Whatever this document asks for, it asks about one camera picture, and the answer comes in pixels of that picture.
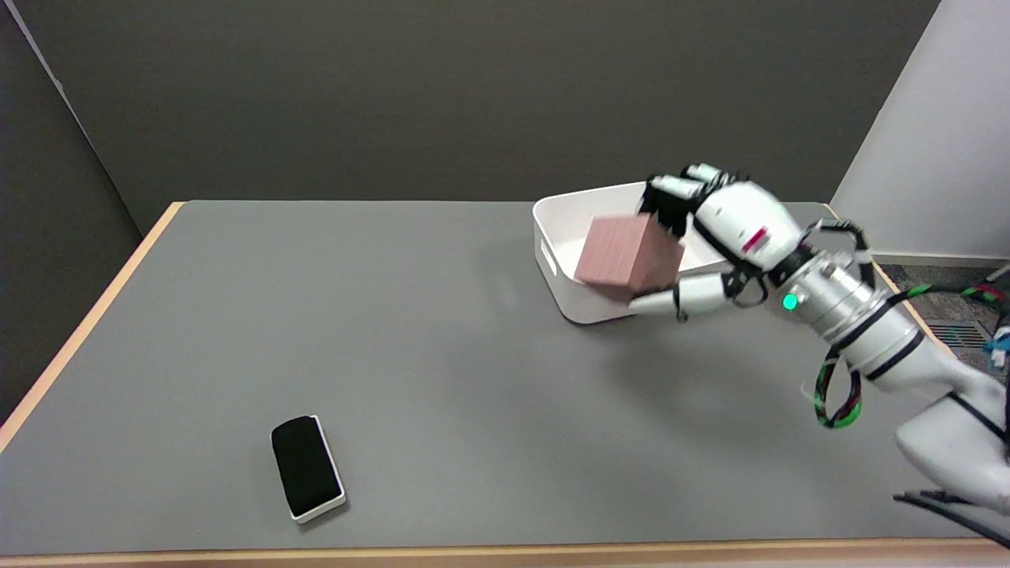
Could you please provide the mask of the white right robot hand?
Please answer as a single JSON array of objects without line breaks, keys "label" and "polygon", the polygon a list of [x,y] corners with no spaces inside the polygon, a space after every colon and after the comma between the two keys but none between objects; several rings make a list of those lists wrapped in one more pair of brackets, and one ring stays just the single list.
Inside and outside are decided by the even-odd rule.
[{"label": "white right robot hand", "polygon": [[629,302],[634,314],[672,313],[678,321],[715,312],[739,300],[750,282],[767,301],[779,287],[813,259],[803,230],[771,192],[746,176],[693,164],[679,175],[653,175],[645,181],[641,213],[652,216],[671,236],[692,230],[730,270],[681,278],[664,289]]}]

